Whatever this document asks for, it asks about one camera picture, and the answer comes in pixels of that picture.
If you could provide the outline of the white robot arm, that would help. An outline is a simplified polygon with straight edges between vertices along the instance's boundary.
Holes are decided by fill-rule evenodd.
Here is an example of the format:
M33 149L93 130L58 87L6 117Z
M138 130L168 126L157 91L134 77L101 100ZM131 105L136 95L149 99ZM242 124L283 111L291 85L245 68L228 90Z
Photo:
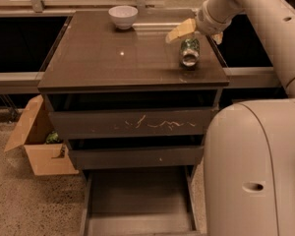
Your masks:
M213 35L245 13L286 91L219 111L204 148L207 236L295 236L295 9L285 0L207 0L171 31Z

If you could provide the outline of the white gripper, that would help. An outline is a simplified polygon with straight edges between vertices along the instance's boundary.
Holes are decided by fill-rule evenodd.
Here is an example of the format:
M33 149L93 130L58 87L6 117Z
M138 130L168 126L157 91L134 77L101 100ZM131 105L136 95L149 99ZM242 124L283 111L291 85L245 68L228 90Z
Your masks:
M165 37L167 43L171 43L176 39L180 39L198 30L203 35L212 35L213 41L219 45L222 43L223 31L227 29L232 21L225 23L218 22L209 13L207 8L208 1L205 1L201 8L197 11L194 19L188 19L174 28Z

